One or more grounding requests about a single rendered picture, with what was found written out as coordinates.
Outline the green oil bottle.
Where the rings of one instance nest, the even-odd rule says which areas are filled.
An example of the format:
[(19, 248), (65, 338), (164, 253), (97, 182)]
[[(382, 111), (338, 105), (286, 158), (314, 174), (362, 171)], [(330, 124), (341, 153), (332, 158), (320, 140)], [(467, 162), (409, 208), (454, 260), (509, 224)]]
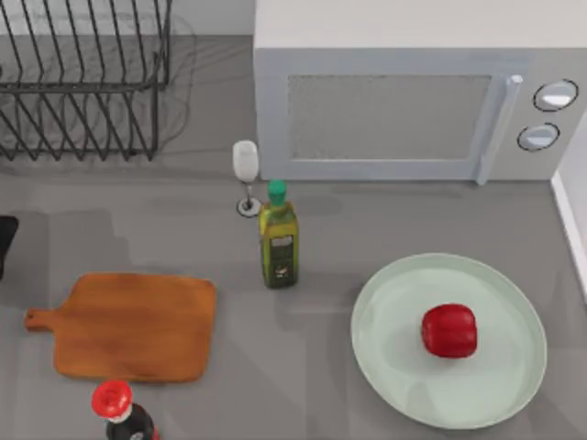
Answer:
[(285, 181), (269, 181), (267, 191), (268, 201), (259, 213), (262, 276), (269, 289), (287, 288), (298, 281), (298, 220), (286, 200)]

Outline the clear wine glass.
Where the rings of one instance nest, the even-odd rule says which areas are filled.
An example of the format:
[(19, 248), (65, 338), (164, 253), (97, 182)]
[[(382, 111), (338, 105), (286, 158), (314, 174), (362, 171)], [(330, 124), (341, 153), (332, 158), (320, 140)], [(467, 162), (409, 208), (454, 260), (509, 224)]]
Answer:
[(259, 214), (261, 202), (252, 195), (252, 186), (260, 172), (257, 145), (251, 140), (240, 140), (233, 145), (233, 171), (242, 183), (245, 196), (237, 202), (237, 212), (245, 218)]

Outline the microwave oven door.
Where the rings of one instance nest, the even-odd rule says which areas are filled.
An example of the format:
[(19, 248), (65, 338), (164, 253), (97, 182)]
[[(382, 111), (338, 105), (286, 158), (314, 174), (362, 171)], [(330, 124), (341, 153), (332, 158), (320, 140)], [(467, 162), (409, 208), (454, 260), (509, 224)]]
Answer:
[(289, 181), (475, 181), (505, 79), (481, 49), (257, 49), (260, 167)]

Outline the pale green plate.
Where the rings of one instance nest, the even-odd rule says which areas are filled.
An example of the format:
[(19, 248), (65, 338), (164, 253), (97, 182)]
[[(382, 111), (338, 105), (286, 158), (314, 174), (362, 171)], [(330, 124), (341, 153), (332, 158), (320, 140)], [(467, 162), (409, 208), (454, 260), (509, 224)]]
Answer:
[[(426, 312), (464, 305), (478, 345), (464, 358), (431, 354), (421, 336)], [(449, 430), (480, 429), (522, 411), (548, 364), (544, 326), (525, 294), (500, 271), (463, 256), (400, 258), (362, 287), (350, 317), (360, 371), (396, 411)]]

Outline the wooden cutting board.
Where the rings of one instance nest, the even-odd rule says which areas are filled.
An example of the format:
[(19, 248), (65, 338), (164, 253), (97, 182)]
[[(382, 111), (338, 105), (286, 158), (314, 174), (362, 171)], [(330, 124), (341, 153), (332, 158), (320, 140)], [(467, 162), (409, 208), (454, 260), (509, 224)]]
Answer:
[(24, 326), (53, 333), (53, 364), (61, 375), (189, 382), (205, 373), (215, 308), (210, 280), (91, 272), (61, 306), (28, 309)]

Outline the red bell pepper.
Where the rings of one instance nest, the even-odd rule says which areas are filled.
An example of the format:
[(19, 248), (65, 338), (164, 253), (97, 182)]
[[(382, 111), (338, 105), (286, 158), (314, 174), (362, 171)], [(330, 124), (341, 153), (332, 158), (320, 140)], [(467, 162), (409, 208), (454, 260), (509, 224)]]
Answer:
[(440, 304), (428, 310), (422, 318), (420, 334), (426, 351), (439, 358), (467, 358), (478, 345), (475, 315), (459, 303)]

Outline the pale microwave oven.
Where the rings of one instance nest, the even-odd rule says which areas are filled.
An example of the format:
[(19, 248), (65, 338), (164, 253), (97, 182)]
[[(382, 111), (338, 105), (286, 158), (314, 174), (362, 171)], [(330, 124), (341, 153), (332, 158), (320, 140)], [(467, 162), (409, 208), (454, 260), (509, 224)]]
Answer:
[[(489, 181), (547, 181), (587, 112), (587, 0), (257, 0), (259, 49), (463, 49), (525, 55), (526, 78)], [(544, 84), (575, 82), (579, 95), (554, 113), (534, 106)], [(550, 148), (519, 148), (526, 127), (559, 128)]]

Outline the dark bottle with red cap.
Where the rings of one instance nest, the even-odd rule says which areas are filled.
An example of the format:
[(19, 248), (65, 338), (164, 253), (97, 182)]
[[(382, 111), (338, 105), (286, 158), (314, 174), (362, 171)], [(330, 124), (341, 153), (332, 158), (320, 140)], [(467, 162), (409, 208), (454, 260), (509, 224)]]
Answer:
[(133, 391), (122, 380), (105, 380), (92, 394), (94, 413), (106, 421), (106, 440), (161, 440), (150, 414), (134, 402)]

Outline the small microwave knob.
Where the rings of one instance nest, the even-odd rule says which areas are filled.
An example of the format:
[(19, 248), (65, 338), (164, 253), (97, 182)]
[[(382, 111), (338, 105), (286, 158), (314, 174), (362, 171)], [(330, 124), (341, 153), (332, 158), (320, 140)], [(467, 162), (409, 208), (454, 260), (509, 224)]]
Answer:
[(519, 148), (536, 152), (553, 146), (559, 138), (559, 128), (550, 123), (524, 128), (517, 138)]

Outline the large microwave knob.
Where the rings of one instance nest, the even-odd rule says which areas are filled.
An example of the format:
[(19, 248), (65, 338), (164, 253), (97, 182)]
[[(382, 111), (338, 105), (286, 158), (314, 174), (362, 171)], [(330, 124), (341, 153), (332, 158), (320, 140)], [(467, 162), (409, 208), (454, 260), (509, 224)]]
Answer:
[(578, 85), (568, 79), (544, 84), (534, 94), (534, 106), (547, 113), (558, 112), (573, 104), (579, 95)]

